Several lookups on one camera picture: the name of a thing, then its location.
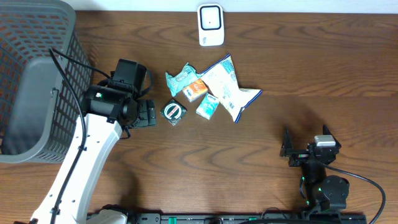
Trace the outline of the green Zam-Buk ointment tin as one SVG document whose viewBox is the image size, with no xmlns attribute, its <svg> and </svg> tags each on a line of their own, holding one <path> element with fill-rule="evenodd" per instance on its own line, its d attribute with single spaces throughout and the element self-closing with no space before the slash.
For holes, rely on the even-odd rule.
<svg viewBox="0 0 398 224">
<path fill-rule="evenodd" d="M 160 111 L 161 116 L 172 126 L 176 126 L 186 113 L 187 109 L 174 99 L 170 100 Z"/>
</svg>

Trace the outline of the teal wet wipes pack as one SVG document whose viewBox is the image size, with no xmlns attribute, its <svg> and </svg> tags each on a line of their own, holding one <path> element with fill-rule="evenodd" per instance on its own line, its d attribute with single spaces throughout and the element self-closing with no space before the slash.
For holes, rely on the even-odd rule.
<svg viewBox="0 0 398 224">
<path fill-rule="evenodd" d="M 182 91 L 186 86 L 198 80 L 200 77 L 201 75 L 197 73 L 196 69 L 188 62 L 183 66 L 178 75 L 172 76 L 167 72 L 165 73 L 167 86 L 173 97 L 175 97 L 177 93 Z"/>
</svg>

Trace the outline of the teal Kleenex tissue pack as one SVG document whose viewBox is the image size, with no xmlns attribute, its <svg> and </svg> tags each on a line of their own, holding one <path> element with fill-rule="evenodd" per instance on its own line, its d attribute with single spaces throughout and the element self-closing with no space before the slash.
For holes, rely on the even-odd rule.
<svg viewBox="0 0 398 224">
<path fill-rule="evenodd" d="M 210 120 L 214 115 L 220 101 L 217 97 L 207 93 L 199 107 L 196 109 L 196 114 L 199 114 L 203 118 Z"/>
</svg>

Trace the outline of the white blue snack bag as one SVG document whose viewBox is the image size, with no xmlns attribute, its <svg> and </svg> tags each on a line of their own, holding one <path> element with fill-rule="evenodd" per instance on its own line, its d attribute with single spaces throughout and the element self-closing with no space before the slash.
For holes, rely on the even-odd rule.
<svg viewBox="0 0 398 224">
<path fill-rule="evenodd" d="M 239 122 L 243 111 L 262 95 L 260 89 L 239 87 L 230 54 L 218 60 L 200 75 L 202 81 L 219 99 L 235 123 Z"/>
</svg>

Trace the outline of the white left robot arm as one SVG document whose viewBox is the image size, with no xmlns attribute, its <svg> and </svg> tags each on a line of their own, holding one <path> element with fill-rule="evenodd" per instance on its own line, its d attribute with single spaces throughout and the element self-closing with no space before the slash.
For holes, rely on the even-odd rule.
<svg viewBox="0 0 398 224">
<path fill-rule="evenodd" d="M 123 132 L 156 124 L 154 102 L 143 96 L 151 72 L 121 59 L 111 77 L 90 86 L 81 96 L 74 139 L 47 196 L 30 218 L 31 223 L 121 223 L 130 212 L 110 205 L 88 214 L 91 196 L 104 163 Z"/>
</svg>

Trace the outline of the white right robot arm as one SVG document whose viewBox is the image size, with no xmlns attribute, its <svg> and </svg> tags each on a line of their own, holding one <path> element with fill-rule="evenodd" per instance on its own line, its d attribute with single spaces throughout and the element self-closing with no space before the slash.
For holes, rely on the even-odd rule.
<svg viewBox="0 0 398 224">
<path fill-rule="evenodd" d="M 308 203 L 303 213 L 306 218 L 338 213 L 346 208 L 349 182 L 337 175 L 326 174 L 326 166 L 336 159 L 340 148 L 341 144 L 327 126 L 323 126 L 323 134 L 315 136 L 306 149 L 294 149 L 290 133 L 284 132 L 280 156 L 289 159 L 290 167 L 301 168 L 300 194 Z"/>
</svg>

